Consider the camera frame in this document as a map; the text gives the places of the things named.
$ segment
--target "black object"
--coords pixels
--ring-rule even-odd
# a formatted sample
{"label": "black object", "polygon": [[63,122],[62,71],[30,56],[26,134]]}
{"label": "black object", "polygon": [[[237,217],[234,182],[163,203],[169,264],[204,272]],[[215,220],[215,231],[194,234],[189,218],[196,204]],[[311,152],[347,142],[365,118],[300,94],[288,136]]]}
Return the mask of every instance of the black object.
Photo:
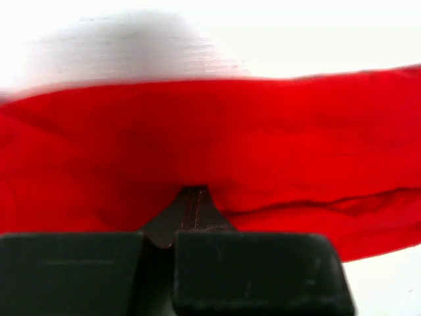
{"label": "black object", "polygon": [[252,314],[354,307],[329,241],[236,232],[206,188],[183,190],[141,232],[0,238],[2,316]]}

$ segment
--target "white surface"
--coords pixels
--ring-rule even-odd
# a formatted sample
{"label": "white surface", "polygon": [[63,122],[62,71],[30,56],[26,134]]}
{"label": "white surface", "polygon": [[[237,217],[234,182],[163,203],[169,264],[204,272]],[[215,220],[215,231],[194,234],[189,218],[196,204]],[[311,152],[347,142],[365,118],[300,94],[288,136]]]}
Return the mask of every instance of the white surface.
{"label": "white surface", "polygon": [[[419,1],[2,0],[0,94],[421,63]],[[360,316],[421,316],[421,246],[344,264]]]}

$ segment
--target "red fabric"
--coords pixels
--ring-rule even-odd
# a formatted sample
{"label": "red fabric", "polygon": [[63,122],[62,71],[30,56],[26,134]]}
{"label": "red fabric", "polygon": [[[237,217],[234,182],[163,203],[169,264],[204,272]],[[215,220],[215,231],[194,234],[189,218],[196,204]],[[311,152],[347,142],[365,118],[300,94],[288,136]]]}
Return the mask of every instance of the red fabric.
{"label": "red fabric", "polygon": [[135,230],[207,184],[344,260],[421,242],[421,66],[75,88],[0,107],[0,232]]}

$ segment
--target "black rectangular block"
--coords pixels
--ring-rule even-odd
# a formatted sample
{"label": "black rectangular block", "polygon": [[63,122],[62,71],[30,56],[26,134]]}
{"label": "black rectangular block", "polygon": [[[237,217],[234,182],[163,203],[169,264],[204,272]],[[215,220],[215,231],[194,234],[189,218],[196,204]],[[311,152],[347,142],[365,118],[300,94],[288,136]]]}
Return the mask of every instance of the black rectangular block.
{"label": "black rectangular block", "polygon": [[354,315],[340,260],[315,234],[179,232],[174,309],[186,315]]}
{"label": "black rectangular block", "polygon": [[126,316],[143,234],[0,237],[0,315]]}

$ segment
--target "red garment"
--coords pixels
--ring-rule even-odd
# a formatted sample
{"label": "red garment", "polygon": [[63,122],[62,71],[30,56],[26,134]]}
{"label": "red garment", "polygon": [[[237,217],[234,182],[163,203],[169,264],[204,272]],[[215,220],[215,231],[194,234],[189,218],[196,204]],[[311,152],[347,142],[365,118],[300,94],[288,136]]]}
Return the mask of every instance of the red garment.
{"label": "red garment", "polygon": [[0,174],[0,232],[135,230],[207,184],[240,230],[396,250],[421,242],[421,66],[29,97],[0,108]]}

